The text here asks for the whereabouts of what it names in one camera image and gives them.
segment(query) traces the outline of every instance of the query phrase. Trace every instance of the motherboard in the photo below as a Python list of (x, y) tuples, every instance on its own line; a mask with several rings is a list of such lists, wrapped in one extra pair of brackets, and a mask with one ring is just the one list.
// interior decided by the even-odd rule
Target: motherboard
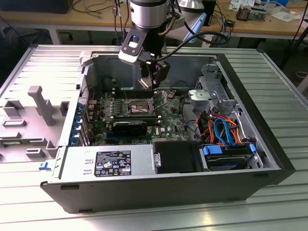
[(181, 99), (175, 90), (118, 90), (89, 100), (92, 146), (185, 141)]

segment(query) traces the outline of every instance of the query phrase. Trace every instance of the workbench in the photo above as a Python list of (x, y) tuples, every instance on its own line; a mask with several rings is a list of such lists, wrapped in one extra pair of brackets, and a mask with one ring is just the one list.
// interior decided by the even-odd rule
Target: workbench
[[(87, 0), (87, 5), (101, 3), (101, 0)], [(230, 0), (219, 0), (219, 6), (222, 13), (235, 21), (235, 27), (232, 32), (233, 37), (251, 37), (251, 38), (269, 38), (269, 39), (293, 39), (297, 29), (298, 21), (293, 20), (284, 22), (270, 15), (267, 15), (265, 22), (249, 20), (247, 22), (236, 20), (236, 11), (229, 11)], [(306, 1), (298, 3), (289, 1), (287, 7), (305, 7)], [(102, 9), (112, 6), (112, 1), (108, 0), (105, 4), (91, 7), (92, 10)], [(76, 9), (85, 10), (83, 2), (75, 5)], [(121, 4), (122, 21), (127, 16), (126, 3)], [(112, 8), (102, 11), (102, 18), (98, 18), (87, 13), (80, 13), (70, 9), (67, 14), (53, 13), (30, 13), (30, 12), (0, 12), (0, 15), (6, 19), (13, 27), (36, 28), (49, 30), (53, 44), (61, 44), (61, 40), (57, 30), (87, 30), (87, 31), (114, 31), (114, 16)], [(0, 22), (1, 26), (7, 26), (4, 22)], [(120, 31), (120, 21), (117, 18), (117, 31)], [(127, 31), (131, 27), (131, 20), (127, 24)], [(202, 30), (220, 31), (221, 26), (218, 21), (213, 18), (210, 26), (204, 26)]]
[[(1, 87), (0, 106), (16, 95), (24, 95), (26, 101), (29, 83), (37, 81), (43, 88), (57, 85), (49, 95), (50, 101), (70, 101), (74, 94), (79, 94), (71, 85), (82, 73), (81, 52), (106, 50), (116, 53), (119, 47), (39, 45), (29, 48)], [(280, 185), (259, 190), (246, 201), (68, 214), (39, 187), (51, 173), (39, 171), (40, 162), (0, 163), (0, 230), (306, 230), (307, 99), (265, 53), (257, 50), (183, 48), (179, 52), (205, 51), (225, 54), (296, 173)]]

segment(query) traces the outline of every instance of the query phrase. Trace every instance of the papers on desk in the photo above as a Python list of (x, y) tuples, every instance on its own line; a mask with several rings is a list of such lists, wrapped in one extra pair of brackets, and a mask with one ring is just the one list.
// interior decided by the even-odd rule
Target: papers on desk
[(290, 21), (292, 21), (294, 19), (294, 16), (292, 14), (286, 13), (286, 12), (283, 12), (283, 11), (271, 14), (271, 16), (273, 16), (275, 18), (278, 18), (280, 20), (283, 20), (285, 22), (290, 22)]
[(235, 10), (238, 11), (240, 8), (240, 5), (243, 6), (254, 6), (255, 0), (231, 0), (229, 10)]

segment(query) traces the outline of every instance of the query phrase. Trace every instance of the white cable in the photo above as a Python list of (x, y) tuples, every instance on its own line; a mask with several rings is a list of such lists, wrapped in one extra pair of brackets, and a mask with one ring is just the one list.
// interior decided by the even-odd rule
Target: white cable
[[(106, 2), (107, 2), (107, 0), (105, 0), (103, 3), (98, 3), (98, 4), (94, 4), (94, 5), (103, 5), (103, 4), (105, 4)], [(102, 12), (99, 12), (99, 11), (97, 11), (97, 12), (91, 12), (91, 10), (89, 9), (89, 6), (86, 5), (86, 0), (83, 0), (83, 4), (84, 4), (84, 6), (85, 6), (85, 8), (86, 8), (86, 11), (89, 11), (89, 12), (86, 12), (88, 15), (92, 15), (92, 16), (97, 17), (97, 18), (99, 18), (99, 19), (102, 19), (102, 18), (103, 18), (103, 17), (102, 17)]]
[(10, 34), (9, 36), (9, 43), (10, 45), (12, 44), (12, 41), (11, 41), (11, 38), (12, 38), (12, 35), (15, 33), (15, 31), (12, 31), (12, 33)]
[(298, 78), (298, 79), (304, 79), (308, 76), (308, 73), (307, 72), (303, 72), (303, 71), (298, 71), (295, 73), (295, 76)]

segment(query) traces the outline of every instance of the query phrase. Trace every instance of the desk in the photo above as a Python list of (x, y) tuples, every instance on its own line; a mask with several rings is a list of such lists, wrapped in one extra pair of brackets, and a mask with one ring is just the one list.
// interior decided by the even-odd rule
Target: desk
[[(100, 3), (102, 0), (87, 0), (87, 5)], [(265, 22), (249, 20), (242, 22), (236, 20), (236, 11), (228, 12), (226, 9), (229, 5), (225, 3), (230, 0), (219, 0), (221, 11), (227, 18), (235, 21), (234, 37), (252, 37), (252, 38), (269, 38), (269, 39), (292, 39), (298, 28), (298, 21), (290, 21), (288, 23), (267, 16)], [(305, 7), (306, 1), (300, 3), (289, 2), (287, 7)], [(111, 6), (112, 1), (108, 0), (100, 6), (93, 6), (91, 9), (97, 10), (107, 6)], [(84, 11), (82, 2), (76, 5), (77, 9)], [(121, 4), (122, 18), (124, 21), (126, 13), (126, 3)], [(1, 16), (6, 19), (14, 27), (47, 29), (50, 32), (53, 44), (60, 44), (57, 30), (87, 30), (87, 31), (114, 31), (114, 17), (112, 9), (108, 8), (102, 11), (103, 19), (80, 13), (70, 9), (67, 14), (53, 13), (30, 13), (30, 12), (0, 12)], [(4, 22), (0, 22), (0, 26), (7, 26)], [(119, 18), (117, 18), (117, 30), (120, 31)], [(131, 27), (131, 20), (128, 21), (128, 28)], [(204, 26), (203, 30), (220, 31), (220, 25), (216, 19), (212, 20), (211, 26)]]

